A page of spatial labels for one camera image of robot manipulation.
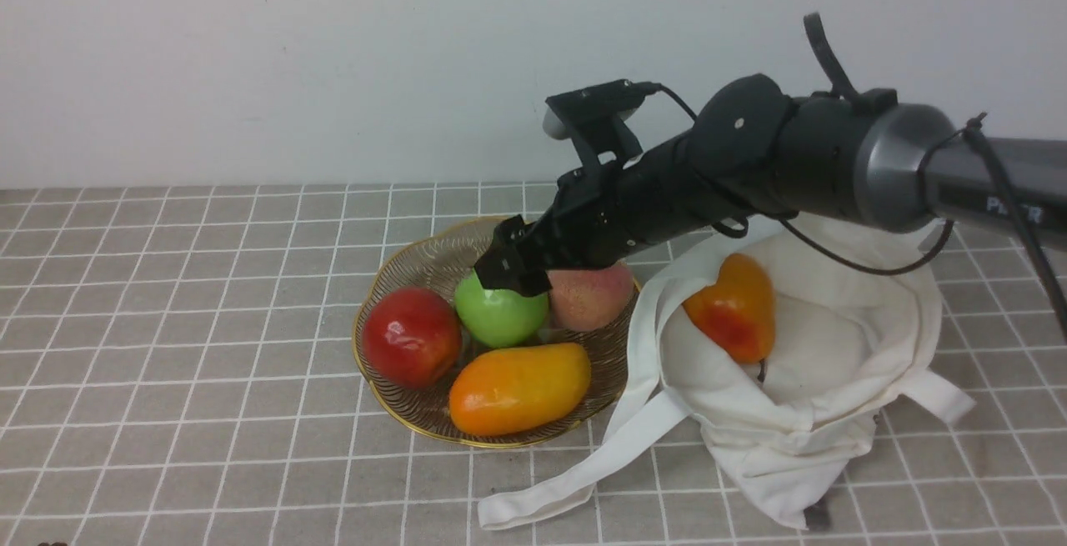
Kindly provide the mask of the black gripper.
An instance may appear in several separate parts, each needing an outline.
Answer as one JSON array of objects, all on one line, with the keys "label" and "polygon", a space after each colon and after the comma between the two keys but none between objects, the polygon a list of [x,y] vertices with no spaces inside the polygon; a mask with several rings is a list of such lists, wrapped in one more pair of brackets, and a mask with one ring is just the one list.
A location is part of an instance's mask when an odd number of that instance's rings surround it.
[{"label": "black gripper", "polygon": [[485,290],[548,294],[544,269],[608,268],[667,242],[641,205],[644,195],[624,186],[624,166],[605,165],[598,173],[574,168],[560,175],[556,196],[537,222],[526,224],[517,215],[496,224],[473,271]]}]

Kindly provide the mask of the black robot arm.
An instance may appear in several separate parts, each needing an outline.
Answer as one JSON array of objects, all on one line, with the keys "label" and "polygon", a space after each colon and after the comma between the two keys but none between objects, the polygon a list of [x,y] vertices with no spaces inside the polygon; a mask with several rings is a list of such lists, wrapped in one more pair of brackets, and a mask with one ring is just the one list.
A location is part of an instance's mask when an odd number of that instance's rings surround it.
[{"label": "black robot arm", "polygon": [[545,131],[582,166],[537,222],[504,220],[473,266],[491,290],[550,291],[548,271],[603,269],[700,229],[742,238],[757,216],[828,216],[912,232],[940,216],[1013,232],[1009,200],[964,129],[930,105],[872,91],[794,98],[765,75],[719,90],[692,127],[644,151],[625,123],[656,83],[616,80],[553,95]]}]

